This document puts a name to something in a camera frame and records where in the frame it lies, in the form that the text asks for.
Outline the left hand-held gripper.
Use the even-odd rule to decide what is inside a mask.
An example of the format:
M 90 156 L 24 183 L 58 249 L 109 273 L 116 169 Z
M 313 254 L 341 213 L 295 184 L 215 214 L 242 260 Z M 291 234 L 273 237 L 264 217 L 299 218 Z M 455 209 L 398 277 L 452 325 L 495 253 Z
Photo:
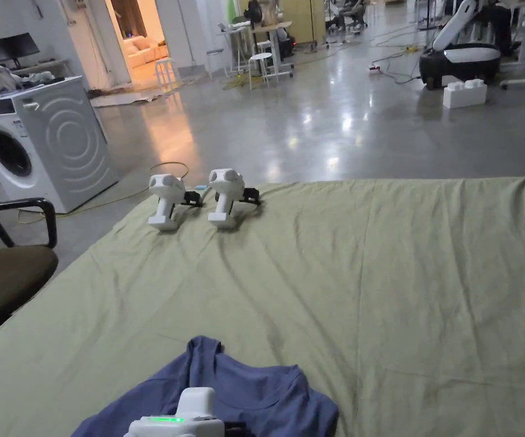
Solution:
M 190 387 L 182 391 L 173 415 L 152 415 L 133 421 L 128 436 L 246 437 L 244 422 L 223 422 L 214 416 L 215 391 Z

